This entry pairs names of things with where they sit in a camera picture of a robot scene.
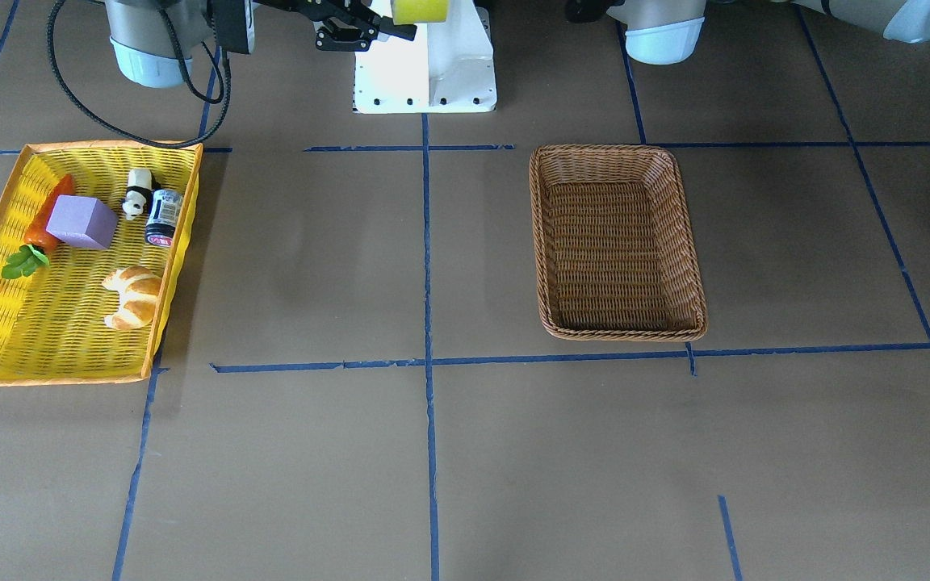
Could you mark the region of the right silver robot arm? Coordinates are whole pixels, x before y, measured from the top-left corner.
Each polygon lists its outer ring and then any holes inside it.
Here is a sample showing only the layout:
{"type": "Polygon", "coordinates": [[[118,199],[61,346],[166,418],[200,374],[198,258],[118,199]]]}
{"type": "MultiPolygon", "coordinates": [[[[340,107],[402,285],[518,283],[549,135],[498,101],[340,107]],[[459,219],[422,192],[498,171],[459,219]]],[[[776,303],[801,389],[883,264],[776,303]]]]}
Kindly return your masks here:
{"type": "Polygon", "coordinates": [[[366,52],[390,36],[414,40],[415,23],[399,23],[362,1],[107,1],[110,40],[119,70],[148,88],[182,84],[197,45],[213,40],[226,52],[255,49],[258,5],[295,12],[315,25],[321,51],[366,52]]]}

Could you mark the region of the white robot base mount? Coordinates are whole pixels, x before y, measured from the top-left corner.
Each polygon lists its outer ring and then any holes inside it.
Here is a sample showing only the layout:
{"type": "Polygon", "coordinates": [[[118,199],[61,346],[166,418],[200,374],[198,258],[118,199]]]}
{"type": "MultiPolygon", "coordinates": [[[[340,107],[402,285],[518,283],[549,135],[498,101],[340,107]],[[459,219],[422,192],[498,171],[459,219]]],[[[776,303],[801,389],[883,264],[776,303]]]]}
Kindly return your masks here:
{"type": "Polygon", "coordinates": [[[359,114],[464,114],[495,110],[488,11],[473,1],[435,1],[439,22],[417,21],[413,40],[381,33],[355,60],[359,114]]]}

